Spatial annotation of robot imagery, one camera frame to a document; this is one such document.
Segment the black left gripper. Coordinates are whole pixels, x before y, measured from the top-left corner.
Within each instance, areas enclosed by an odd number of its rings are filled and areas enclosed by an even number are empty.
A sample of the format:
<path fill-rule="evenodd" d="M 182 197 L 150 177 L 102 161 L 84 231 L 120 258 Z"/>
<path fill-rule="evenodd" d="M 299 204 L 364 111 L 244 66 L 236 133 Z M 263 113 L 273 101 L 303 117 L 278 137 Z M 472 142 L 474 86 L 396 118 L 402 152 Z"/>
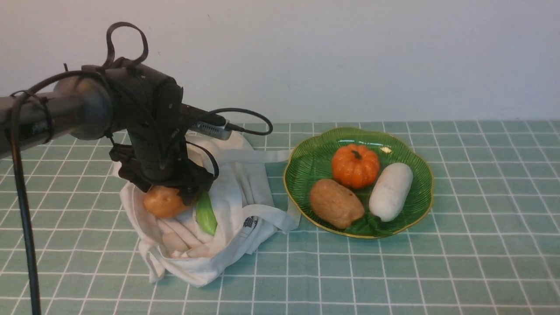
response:
<path fill-rule="evenodd" d="M 158 136 L 148 127 L 131 127 L 127 133 L 131 144 L 114 143 L 109 152 L 110 159 L 120 163 L 118 177 L 142 192 L 164 187 L 176 190 L 179 197 L 199 197 L 209 191 L 215 174 L 189 158 L 186 139 L 165 152 L 163 145 L 170 137 Z"/>

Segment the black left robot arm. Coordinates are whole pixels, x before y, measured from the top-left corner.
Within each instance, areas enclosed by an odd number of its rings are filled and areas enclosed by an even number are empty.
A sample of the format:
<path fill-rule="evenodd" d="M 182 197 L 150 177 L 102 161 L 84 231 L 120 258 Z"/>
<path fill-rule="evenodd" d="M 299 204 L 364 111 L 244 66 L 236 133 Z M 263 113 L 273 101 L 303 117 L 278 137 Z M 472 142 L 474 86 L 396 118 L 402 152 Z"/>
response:
<path fill-rule="evenodd" d="M 21 188 L 22 151 L 65 134 L 94 141 L 126 131 L 131 144 L 115 143 L 109 152 L 120 163 L 118 176 L 143 192 L 170 187 L 190 200 L 210 189 L 219 169 L 214 159 L 208 171 L 189 158 L 186 132 L 206 112 L 182 96 L 174 78 L 127 59 L 56 74 L 1 98 L 1 157 L 12 159 Z"/>

